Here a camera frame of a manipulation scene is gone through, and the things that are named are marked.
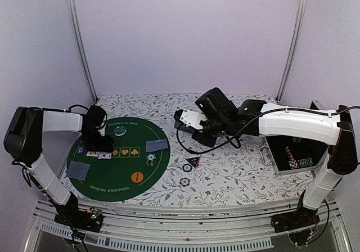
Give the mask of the clear dealer button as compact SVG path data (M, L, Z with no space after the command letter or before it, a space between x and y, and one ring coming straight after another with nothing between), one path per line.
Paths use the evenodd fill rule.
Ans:
M117 136L117 137L125 135L126 132L127 132L127 129L124 126L117 126L114 129L114 135Z

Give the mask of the purple small blind button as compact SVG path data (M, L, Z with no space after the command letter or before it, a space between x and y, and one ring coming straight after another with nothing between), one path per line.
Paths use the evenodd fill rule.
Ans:
M82 147L82 146L79 146L78 148L77 148L77 150L76 150L76 153L77 154L82 154L82 153L84 153L85 152L85 149L84 149L84 147Z

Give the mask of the black red triangular chip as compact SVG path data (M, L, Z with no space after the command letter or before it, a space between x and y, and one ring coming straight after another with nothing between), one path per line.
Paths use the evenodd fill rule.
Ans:
M197 168L199 166L199 162L200 162L201 157L190 157L187 158L186 161L193 167L193 168Z

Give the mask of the black white poker chip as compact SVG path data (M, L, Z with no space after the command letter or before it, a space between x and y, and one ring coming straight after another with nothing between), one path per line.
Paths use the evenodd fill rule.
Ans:
M183 170L184 172L190 172L190 171L192 170L192 166L189 165L189 164L183 165L183 166L182 166L182 170Z

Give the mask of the green white chip stack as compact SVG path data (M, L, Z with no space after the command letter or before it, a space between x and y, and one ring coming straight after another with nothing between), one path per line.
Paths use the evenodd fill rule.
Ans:
M152 167L155 164L156 164L156 155L155 154L148 154L146 156L146 165Z

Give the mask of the orange big blind button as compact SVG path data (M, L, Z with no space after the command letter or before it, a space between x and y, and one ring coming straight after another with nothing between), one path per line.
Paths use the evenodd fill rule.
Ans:
M133 183L141 183L144 180L144 175L141 172L134 172L131 176Z

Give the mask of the queen of hearts card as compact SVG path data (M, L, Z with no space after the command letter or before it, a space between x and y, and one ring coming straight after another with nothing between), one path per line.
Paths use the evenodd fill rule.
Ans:
M89 156L89 157L98 157L99 156L99 152L96 152L96 151L88 151L86 156Z

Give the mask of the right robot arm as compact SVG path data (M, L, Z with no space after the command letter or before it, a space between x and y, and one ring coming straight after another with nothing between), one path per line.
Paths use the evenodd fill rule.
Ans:
M292 212L274 215L276 232L319 222L323 200L345 175L358 166L350 109L302 109L249 99L236 106L213 88L196 100L198 111L185 110L181 121L194 129L193 139L214 147L218 137L238 140L242 135L263 136L273 157L290 169L321 163L314 180L300 195Z

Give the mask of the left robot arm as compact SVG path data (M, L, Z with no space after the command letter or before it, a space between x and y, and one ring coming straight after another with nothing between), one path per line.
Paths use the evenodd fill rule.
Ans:
M13 158L12 165L19 165L33 184L55 207L55 222L99 232L103 222L102 212L95 208L79 209L78 198L55 175L43 154L43 134L46 132L79 132L85 150L111 152L113 138L105 134L106 111L92 105L86 114L70 109L48 109L19 106L4 137L4 149Z

